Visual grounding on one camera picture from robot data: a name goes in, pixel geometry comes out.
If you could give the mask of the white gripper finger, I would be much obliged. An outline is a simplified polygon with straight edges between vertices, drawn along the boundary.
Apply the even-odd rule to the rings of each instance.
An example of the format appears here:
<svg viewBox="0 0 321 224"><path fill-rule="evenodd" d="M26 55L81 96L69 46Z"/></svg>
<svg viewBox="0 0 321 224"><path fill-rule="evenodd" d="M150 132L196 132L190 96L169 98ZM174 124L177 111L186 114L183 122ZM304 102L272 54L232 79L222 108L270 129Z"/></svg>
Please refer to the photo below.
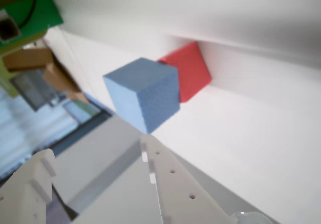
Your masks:
<svg viewBox="0 0 321 224"><path fill-rule="evenodd" d="M158 139L143 135L140 145L157 190L162 223L236 223Z"/></svg>
<svg viewBox="0 0 321 224"><path fill-rule="evenodd" d="M56 175L51 149L34 154L1 188L1 223L45 223Z"/></svg>

